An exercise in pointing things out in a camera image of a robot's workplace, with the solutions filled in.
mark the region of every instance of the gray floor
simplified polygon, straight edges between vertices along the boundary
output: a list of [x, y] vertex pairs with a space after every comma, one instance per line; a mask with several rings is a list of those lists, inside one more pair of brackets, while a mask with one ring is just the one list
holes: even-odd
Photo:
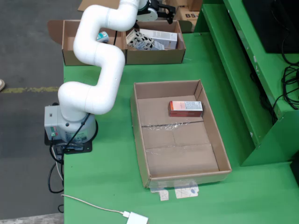
[[[60, 86], [61, 46], [47, 21], [80, 19], [81, 0], [0, 0], [0, 78], [7, 88]], [[0, 220], [57, 213], [59, 195], [47, 188], [53, 164], [43, 144], [44, 106], [57, 92], [0, 93]], [[54, 172], [53, 188], [61, 188]]]

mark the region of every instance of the computer monitor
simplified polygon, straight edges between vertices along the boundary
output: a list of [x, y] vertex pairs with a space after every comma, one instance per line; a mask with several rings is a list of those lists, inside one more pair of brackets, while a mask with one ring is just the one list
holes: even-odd
[[299, 53], [299, 0], [243, 0], [253, 26], [268, 53]]

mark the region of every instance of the white packaging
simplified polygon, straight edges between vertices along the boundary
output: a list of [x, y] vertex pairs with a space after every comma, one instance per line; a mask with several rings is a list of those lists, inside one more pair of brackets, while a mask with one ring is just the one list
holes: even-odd
[[156, 31], [156, 30], [149, 30], [149, 29], [140, 29], [140, 33], [148, 36], [149, 38], [158, 41], [159, 43], [163, 44], [167, 49], [176, 49], [177, 42], [178, 42], [178, 34], [177, 33], [170, 33], [170, 32], [163, 32], [163, 31]]
[[133, 29], [126, 37], [127, 45], [137, 50], [164, 50], [164, 45], [149, 38], [136, 29]]

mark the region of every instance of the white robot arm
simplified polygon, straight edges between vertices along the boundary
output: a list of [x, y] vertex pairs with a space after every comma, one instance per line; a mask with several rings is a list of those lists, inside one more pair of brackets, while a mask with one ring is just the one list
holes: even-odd
[[[125, 56], [118, 47], [96, 41], [99, 30], [127, 31], [134, 26], [137, 14], [139, 20], [155, 20], [159, 6], [166, 7], [157, 0], [120, 0], [118, 9], [92, 5], [84, 11], [74, 40], [74, 54], [83, 63], [101, 67], [100, 77], [95, 86], [67, 82], [59, 88], [60, 105], [45, 108], [45, 130], [49, 140], [70, 141], [88, 113], [91, 115], [72, 141], [84, 143], [94, 136], [94, 114], [112, 109], [125, 65]], [[171, 23], [174, 13], [161, 16]]]

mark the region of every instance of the cardboard box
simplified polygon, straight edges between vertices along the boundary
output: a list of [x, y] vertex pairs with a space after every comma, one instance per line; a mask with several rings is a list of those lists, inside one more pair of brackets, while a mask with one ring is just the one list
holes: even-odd
[[190, 11], [200, 11], [202, 0], [188, 0], [188, 8]]
[[[91, 5], [100, 5], [100, 6], [105, 6], [108, 8], [114, 8], [118, 9], [120, 0], [82, 0], [78, 11], [84, 11], [87, 7]], [[178, 13], [178, 8], [179, 7], [186, 7], [187, 6], [187, 0], [166, 0], [163, 1], [163, 4], [174, 6], [176, 8], [176, 14]], [[176, 20], [179, 20], [179, 24], [181, 26], [181, 31], [182, 33], [191, 33], [194, 31], [194, 27], [196, 25], [196, 21], [192, 20], [183, 20], [180, 17], [176, 17]]]
[[[65, 65], [86, 65], [80, 62], [73, 51], [74, 39], [79, 27], [80, 20], [51, 20], [48, 22], [48, 31], [52, 40], [62, 46], [62, 54]], [[108, 44], [113, 44], [115, 31], [102, 28], [100, 32], [106, 31], [109, 36]], [[126, 55], [127, 44], [124, 32], [118, 32], [115, 45]]]
[[[171, 100], [201, 101], [203, 116], [169, 117]], [[201, 81], [135, 83], [131, 114], [145, 188], [218, 182], [232, 171]]]
[[188, 7], [179, 7], [174, 19], [179, 21], [182, 33], [190, 33], [194, 32], [198, 15], [199, 12], [189, 11]]
[[140, 29], [140, 33], [164, 45], [167, 49], [175, 49], [178, 42], [178, 34], [170, 32], [162, 32], [149, 29]]
[[118, 6], [120, 4], [120, 0], [82, 0], [78, 11], [83, 12], [87, 7], [91, 5], [100, 5], [100, 6], [105, 6], [108, 8], [114, 8], [118, 9]]
[[159, 51], [136, 50], [128, 46], [127, 64], [176, 64], [182, 63], [186, 51], [183, 35], [177, 21], [168, 24], [167, 21], [137, 22], [140, 29], [150, 29], [178, 34], [176, 49], [165, 49]]

